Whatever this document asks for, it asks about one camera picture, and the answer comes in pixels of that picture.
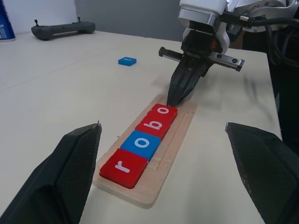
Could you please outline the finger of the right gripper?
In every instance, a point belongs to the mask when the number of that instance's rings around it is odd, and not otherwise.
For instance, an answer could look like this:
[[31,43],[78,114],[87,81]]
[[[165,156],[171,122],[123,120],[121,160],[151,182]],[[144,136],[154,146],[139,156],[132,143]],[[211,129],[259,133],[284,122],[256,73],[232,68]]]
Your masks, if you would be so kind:
[[188,61],[189,80],[188,85],[185,86],[186,97],[194,90],[199,78],[204,77],[211,66],[212,64],[208,62]]
[[188,85],[188,60],[182,59],[172,74],[168,90],[167,105],[179,105],[186,98],[185,86]]

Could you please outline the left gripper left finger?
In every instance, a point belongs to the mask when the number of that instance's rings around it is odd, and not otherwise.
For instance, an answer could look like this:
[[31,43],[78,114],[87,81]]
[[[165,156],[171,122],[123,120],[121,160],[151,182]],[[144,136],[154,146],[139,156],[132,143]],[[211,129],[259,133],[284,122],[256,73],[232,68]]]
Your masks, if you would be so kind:
[[93,181],[101,123],[65,134],[0,217],[2,224],[78,224]]

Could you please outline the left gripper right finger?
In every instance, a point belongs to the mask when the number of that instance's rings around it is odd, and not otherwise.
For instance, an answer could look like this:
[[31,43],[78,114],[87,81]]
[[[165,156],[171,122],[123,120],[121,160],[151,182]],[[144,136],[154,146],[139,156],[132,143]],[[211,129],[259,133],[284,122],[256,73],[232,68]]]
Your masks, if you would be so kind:
[[299,222],[299,157],[275,134],[228,122],[241,181],[266,224]]

